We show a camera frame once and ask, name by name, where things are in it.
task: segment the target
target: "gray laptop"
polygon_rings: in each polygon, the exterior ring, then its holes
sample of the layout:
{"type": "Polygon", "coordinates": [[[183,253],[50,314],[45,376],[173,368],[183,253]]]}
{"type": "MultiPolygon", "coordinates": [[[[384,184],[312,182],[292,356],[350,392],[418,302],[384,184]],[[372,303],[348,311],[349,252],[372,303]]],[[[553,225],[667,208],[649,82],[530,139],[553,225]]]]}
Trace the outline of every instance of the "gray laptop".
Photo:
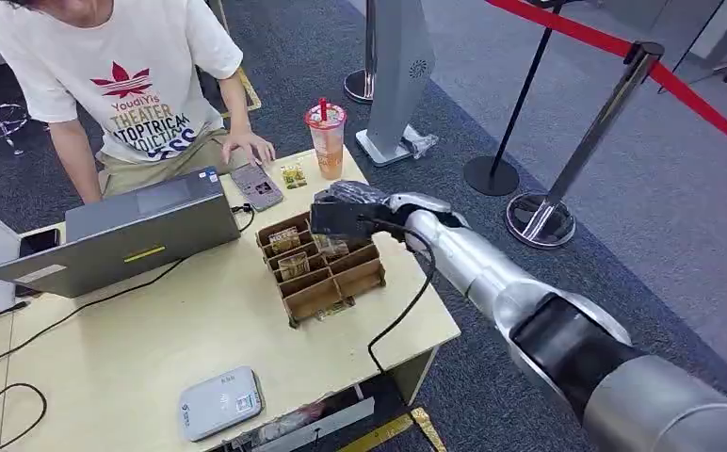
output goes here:
{"type": "Polygon", "coordinates": [[[75,298],[237,239],[217,171],[206,168],[66,214],[67,243],[0,265],[0,280],[75,298]]]}

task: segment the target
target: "red straw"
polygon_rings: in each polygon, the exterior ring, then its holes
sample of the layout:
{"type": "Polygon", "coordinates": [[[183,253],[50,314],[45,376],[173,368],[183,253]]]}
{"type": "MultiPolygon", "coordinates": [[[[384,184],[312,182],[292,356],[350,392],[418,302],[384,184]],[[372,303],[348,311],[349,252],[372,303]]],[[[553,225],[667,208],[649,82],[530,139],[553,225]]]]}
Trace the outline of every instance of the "red straw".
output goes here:
{"type": "Polygon", "coordinates": [[[319,98],[319,112],[322,115],[322,120],[328,120],[328,100],[324,97],[319,98]]]}

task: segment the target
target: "packaged item in box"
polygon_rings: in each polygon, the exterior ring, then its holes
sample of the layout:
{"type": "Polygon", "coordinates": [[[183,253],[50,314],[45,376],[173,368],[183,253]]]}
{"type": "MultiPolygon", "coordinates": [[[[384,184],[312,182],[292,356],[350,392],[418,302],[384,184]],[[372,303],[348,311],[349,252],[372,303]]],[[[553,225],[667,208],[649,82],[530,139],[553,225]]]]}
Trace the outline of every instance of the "packaged item in box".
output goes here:
{"type": "Polygon", "coordinates": [[[305,173],[302,172],[302,165],[299,163],[281,167],[281,173],[283,174],[283,181],[286,182],[286,188],[291,189],[308,185],[305,180],[305,173]]]}
{"type": "Polygon", "coordinates": [[[293,280],[297,276],[302,276],[311,271],[311,267],[308,264],[308,254],[301,252],[281,259],[278,261],[278,269],[281,271],[281,278],[284,281],[293,280]]]}
{"type": "Polygon", "coordinates": [[[269,243],[272,244],[272,250],[275,251],[275,254],[298,247],[299,231],[297,230],[297,226],[292,226],[279,233],[270,235],[269,243]]]}
{"type": "Polygon", "coordinates": [[[342,299],[325,309],[320,309],[314,316],[316,317],[316,320],[321,322],[325,320],[325,318],[330,317],[331,315],[336,315],[352,306],[355,306],[355,301],[353,301],[352,298],[342,299]]]}
{"type": "Polygon", "coordinates": [[[321,234],[316,234],[314,237],[316,238],[316,247],[325,257],[339,257],[349,254],[349,247],[344,240],[330,238],[321,234]]]}

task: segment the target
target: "smartphone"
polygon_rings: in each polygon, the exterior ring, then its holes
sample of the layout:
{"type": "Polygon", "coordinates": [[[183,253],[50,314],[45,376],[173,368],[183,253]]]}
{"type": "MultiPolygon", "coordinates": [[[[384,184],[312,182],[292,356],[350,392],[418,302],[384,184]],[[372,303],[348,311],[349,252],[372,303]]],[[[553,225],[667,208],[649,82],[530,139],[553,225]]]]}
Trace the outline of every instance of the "smartphone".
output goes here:
{"type": "MultiPolygon", "coordinates": [[[[27,235],[20,240],[20,257],[30,256],[38,252],[55,248],[61,243],[61,234],[58,229],[42,231],[40,233],[27,235]]],[[[14,296],[17,298],[37,295],[40,291],[21,285],[14,286],[14,296]]]]}
{"type": "Polygon", "coordinates": [[[280,189],[258,165],[247,164],[231,171],[231,179],[256,212],[283,201],[280,189]]]}

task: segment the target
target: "floor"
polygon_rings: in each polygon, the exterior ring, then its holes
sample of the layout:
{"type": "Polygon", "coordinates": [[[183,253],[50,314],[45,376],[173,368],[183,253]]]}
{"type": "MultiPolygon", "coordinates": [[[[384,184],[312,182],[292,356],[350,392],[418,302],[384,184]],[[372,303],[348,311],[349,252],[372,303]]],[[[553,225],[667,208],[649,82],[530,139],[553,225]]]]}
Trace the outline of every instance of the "floor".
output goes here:
{"type": "MultiPolygon", "coordinates": [[[[364,9],[364,0],[351,2],[364,9]]],[[[479,0],[454,8],[446,0],[423,5],[438,59],[432,79],[501,138],[542,28],[479,0]]],[[[691,5],[694,15],[712,7],[710,0],[691,5]]],[[[689,42],[675,32],[690,37],[697,29],[694,21],[679,19],[686,23],[675,27],[680,22],[664,16],[664,29],[639,32],[586,2],[567,5],[563,14],[626,40],[664,42],[670,67],[689,42]]],[[[551,186],[622,71],[614,56],[553,35],[509,142],[510,155],[551,186]]],[[[657,94],[658,88],[647,83],[622,113],[567,203],[727,360],[727,138],[669,94],[657,94]]],[[[727,115],[721,77],[694,88],[727,115]]]]}
{"type": "MultiPolygon", "coordinates": [[[[256,131],[281,154],[308,149],[302,113],[320,96],[339,102],[350,117],[347,146],[373,185],[450,200],[519,265],[596,300],[640,348],[727,394],[727,139],[650,84],[568,197],[582,226],[576,238],[554,252],[528,249],[498,216],[506,199],[482,197],[450,174],[496,148],[494,137],[502,135],[541,31],[479,0],[454,8],[442,0],[423,3],[439,62],[412,123],[441,138],[428,157],[376,169],[355,147],[353,134],[365,128],[368,109],[344,98],[341,81],[361,65],[364,19],[348,0],[226,0],[232,34],[247,55],[245,71],[263,103],[251,113],[256,131]],[[491,55],[499,59],[483,57],[491,55]]],[[[598,17],[610,31],[609,17],[589,8],[574,4],[566,14],[586,22],[598,17]]],[[[520,190],[551,184],[621,70],[613,58],[553,38],[509,146],[520,190]]],[[[727,111],[727,87],[708,80],[697,88],[727,111]]],[[[0,70],[0,101],[18,96],[0,70]]],[[[88,130],[96,149],[99,131],[93,123],[88,130]]],[[[0,218],[18,231],[62,220],[78,199],[49,138],[34,124],[18,142],[27,150],[22,157],[0,149],[0,218]]],[[[418,404],[447,447],[591,450],[574,417],[550,408],[477,311],[447,282],[436,278],[434,285],[462,335],[440,351],[418,404]]],[[[317,449],[334,450],[390,415],[353,426],[317,449]]],[[[412,428],[378,450],[427,446],[412,428]]]]}

